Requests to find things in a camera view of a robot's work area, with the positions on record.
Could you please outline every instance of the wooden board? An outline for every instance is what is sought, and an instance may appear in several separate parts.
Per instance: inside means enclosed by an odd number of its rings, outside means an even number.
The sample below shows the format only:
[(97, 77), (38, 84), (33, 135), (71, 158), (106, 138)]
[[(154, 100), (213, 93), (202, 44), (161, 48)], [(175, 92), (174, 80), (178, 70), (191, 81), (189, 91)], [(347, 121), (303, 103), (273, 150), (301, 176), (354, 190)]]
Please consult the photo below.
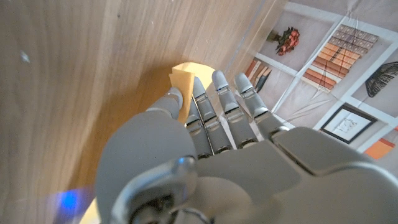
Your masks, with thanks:
[(232, 80), (284, 4), (2, 1), (0, 222), (71, 219), (46, 198), (93, 185), (106, 141), (169, 89), (171, 68), (198, 62)]

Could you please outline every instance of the metal finger segment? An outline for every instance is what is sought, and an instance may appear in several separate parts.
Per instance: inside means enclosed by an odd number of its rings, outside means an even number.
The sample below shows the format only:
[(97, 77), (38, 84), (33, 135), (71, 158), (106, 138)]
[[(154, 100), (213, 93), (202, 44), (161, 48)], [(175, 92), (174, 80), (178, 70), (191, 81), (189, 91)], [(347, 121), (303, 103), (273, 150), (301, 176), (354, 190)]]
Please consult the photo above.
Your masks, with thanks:
[(162, 111), (171, 116), (173, 119), (177, 119), (181, 107), (182, 94), (178, 89), (172, 87), (164, 96), (159, 98), (146, 111)]
[(224, 128), (222, 127), (217, 115), (207, 97), (205, 88), (199, 78), (195, 77), (193, 84), (193, 97), (198, 106), (198, 110), (203, 121), (208, 139), (214, 154), (233, 149)]
[(195, 100), (191, 100), (191, 107), (187, 118), (187, 130), (191, 135), (198, 159), (214, 156), (214, 152), (210, 146), (209, 139), (205, 130), (205, 126), (200, 118)]
[(257, 137), (251, 129), (247, 117), (235, 100), (223, 72), (214, 71), (212, 79), (236, 147), (242, 149), (250, 142), (257, 142)]
[(267, 109), (245, 74), (237, 74), (234, 82), (264, 139), (271, 140), (275, 133), (289, 130)]

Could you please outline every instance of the framed picture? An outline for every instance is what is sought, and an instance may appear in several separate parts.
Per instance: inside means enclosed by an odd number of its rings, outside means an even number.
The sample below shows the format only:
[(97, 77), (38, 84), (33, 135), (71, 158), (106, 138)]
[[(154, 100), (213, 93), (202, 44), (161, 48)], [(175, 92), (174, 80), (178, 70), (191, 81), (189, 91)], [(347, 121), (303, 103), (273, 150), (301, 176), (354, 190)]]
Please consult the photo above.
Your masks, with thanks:
[(343, 105), (329, 118), (321, 130), (349, 144), (376, 121), (377, 119), (363, 112)]

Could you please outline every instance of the wall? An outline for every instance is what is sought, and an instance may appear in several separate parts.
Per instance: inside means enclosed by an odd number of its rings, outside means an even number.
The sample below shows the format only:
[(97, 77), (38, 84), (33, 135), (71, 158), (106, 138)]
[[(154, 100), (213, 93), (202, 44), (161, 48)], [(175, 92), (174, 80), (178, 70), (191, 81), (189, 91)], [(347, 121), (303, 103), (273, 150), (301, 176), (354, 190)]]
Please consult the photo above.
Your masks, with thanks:
[(398, 178), (398, 131), (392, 130), (383, 137), (385, 140), (394, 143), (396, 146), (384, 157), (374, 161), (377, 165), (385, 168)]
[(191, 61), (246, 69), (285, 1), (0, 2), (0, 222), (69, 222), (110, 135)]
[(398, 32), (398, 1), (395, 0), (291, 0), (306, 6), (349, 15), (350, 18)]
[[(384, 63), (398, 62), (398, 50), (396, 50)], [(376, 96), (370, 98), (366, 91), (366, 85), (363, 84), (353, 97), (373, 106), (391, 116), (398, 116), (398, 105), (395, 102), (397, 97), (398, 77), (392, 79)]]

